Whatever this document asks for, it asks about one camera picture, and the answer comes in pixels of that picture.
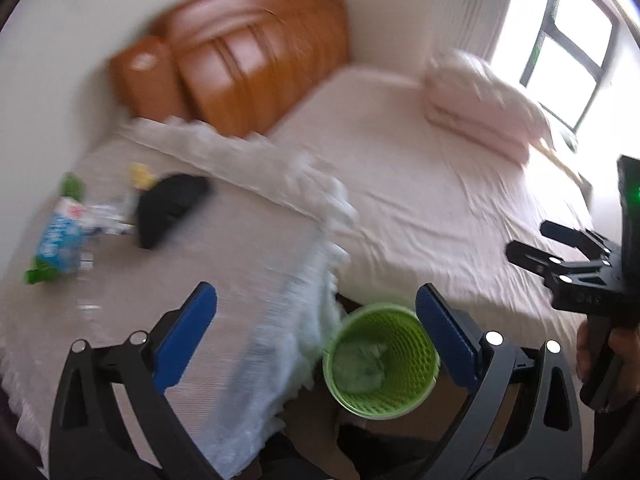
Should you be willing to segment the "person's right hand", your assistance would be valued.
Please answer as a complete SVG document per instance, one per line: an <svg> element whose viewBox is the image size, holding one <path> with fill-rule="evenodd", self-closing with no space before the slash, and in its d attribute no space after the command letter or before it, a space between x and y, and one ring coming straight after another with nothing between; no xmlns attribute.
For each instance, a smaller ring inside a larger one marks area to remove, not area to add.
<svg viewBox="0 0 640 480"><path fill-rule="evenodd" d="M608 345L622 360L623 366L617 376L611 403L613 410L628 403L639 394L639 329L614 328L608 338ZM588 348L588 322L580 324L577 331L576 373L585 382L592 367L591 354Z"/></svg>

